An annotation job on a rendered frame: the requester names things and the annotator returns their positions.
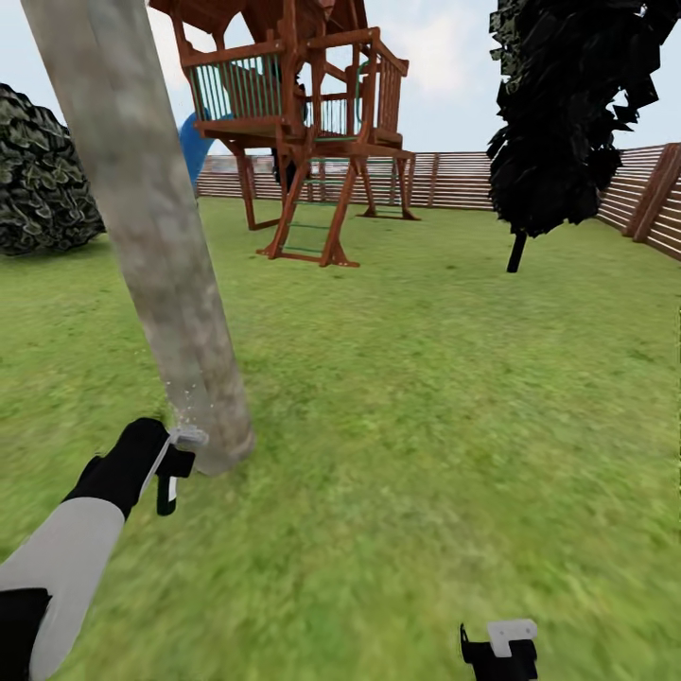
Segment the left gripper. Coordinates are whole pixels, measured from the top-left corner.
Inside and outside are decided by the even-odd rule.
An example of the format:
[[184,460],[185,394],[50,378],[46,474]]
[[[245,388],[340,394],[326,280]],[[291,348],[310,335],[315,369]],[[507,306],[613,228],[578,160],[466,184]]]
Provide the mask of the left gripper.
[[174,476],[176,478],[189,477],[193,462],[196,460],[197,454],[187,450],[178,450],[173,448],[171,451],[171,458],[164,466],[160,466],[155,471],[155,476]]

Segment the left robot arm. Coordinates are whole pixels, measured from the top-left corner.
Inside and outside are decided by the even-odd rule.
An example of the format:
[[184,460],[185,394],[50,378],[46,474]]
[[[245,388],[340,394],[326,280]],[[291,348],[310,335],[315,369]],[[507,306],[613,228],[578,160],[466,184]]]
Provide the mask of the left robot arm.
[[105,458],[86,464],[75,489],[0,564],[0,681],[45,681],[79,636],[99,578],[131,506],[152,476],[189,477],[209,444],[201,429],[139,419]]

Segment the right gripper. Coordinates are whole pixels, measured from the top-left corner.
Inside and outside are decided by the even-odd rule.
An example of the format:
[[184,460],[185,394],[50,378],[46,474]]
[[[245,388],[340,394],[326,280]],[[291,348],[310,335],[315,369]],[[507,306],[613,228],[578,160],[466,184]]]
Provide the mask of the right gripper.
[[497,657],[489,642],[461,640],[464,661],[473,663],[477,681],[529,681],[538,679],[533,647],[525,639],[510,640],[512,657]]

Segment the pesticide atomizer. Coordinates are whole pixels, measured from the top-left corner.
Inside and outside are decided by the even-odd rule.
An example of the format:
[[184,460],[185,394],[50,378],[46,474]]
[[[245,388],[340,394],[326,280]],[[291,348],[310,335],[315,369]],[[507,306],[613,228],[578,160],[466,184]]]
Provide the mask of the pesticide atomizer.
[[178,481],[174,476],[159,477],[157,484],[158,507],[156,512],[159,515],[169,515],[176,511]]

